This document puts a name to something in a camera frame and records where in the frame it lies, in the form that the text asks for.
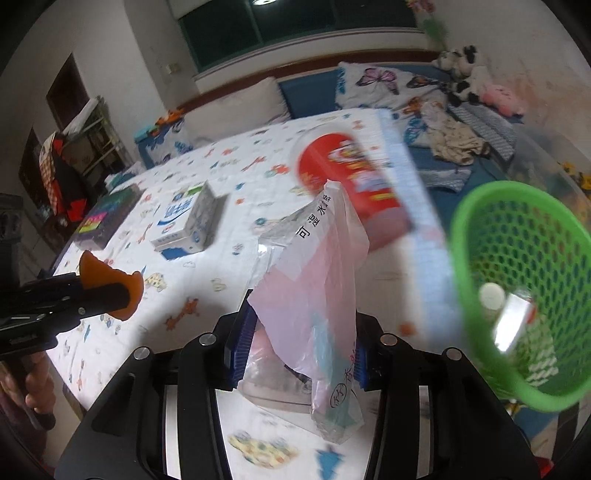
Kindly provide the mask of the left hand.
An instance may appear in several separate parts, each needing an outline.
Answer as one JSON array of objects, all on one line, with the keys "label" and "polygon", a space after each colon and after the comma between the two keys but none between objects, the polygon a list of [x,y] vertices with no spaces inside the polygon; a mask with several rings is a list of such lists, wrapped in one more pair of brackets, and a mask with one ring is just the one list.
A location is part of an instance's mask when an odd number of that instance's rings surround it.
[{"label": "left hand", "polygon": [[21,389],[11,371],[2,366],[2,389],[18,407],[27,406],[38,414],[51,414],[56,397],[49,358],[45,352],[37,352],[27,359],[32,363],[32,369],[25,377],[25,387]]}]

